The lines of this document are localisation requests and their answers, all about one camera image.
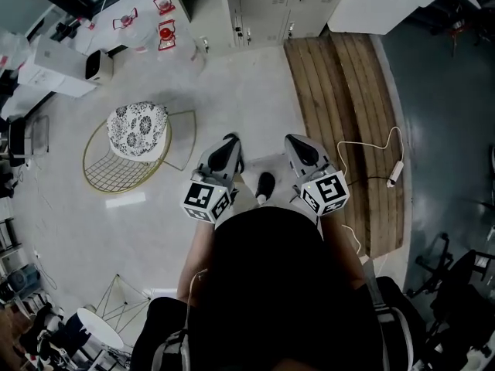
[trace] gold wire chair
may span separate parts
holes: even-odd
[[[107,120],[105,120],[98,125],[84,149],[83,172],[87,182],[100,192],[107,194],[118,194],[121,192],[130,191],[131,189],[140,186],[158,170],[163,162],[177,170],[184,170],[191,154],[193,153],[194,145],[196,144],[196,114],[194,111],[182,111],[180,113],[169,114],[169,117],[179,114],[192,114],[194,126],[193,146],[183,167],[177,167],[165,161],[165,157],[169,152],[170,144],[172,142],[172,125],[170,124],[170,120],[168,120],[166,124],[166,143],[163,153],[156,161],[137,162],[119,157],[111,150],[110,144],[108,143],[108,137],[106,137],[106,142],[108,143],[107,153],[96,162],[91,163],[91,145],[94,143],[97,136],[107,136],[105,126]]]

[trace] person's arm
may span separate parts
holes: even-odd
[[[178,300],[187,303],[191,280],[195,274],[208,267],[214,234],[214,224],[198,221],[193,243],[187,254],[183,271],[180,274],[179,286],[177,288]],[[195,299],[193,297],[191,297],[191,305],[195,305]]]
[[[340,267],[340,270],[348,277],[352,288],[356,290],[366,283],[364,270],[356,251],[347,239],[337,213],[339,212],[322,217],[323,241],[329,247],[333,262]]]

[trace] wooden floor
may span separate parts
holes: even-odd
[[[307,135],[337,154],[339,141],[383,146],[395,126],[387,86],[369,36],[331,33],[292,39],[285,45]],[[404,195],[402,177],[392,189],[387,178],[401,158],[398,132],[385,150],[341,144],[350,189],[343,218],[361,242],[360,255],[372,258],[402,246]]]

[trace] white cube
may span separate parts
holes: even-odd
[[[338,171],[305,182],[300,196],[317,216],[322,216],[344,207],[350,194],[342,171]]]
[[[227,187],[191,180],[181,207],[193,219],[215,223],[231,202]]]

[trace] white patterned cushion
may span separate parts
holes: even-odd
[[[165,147],[167,117],[166,107],[152,102],[119,107],[107,119],[112,151],[133,161],[156,161]]]

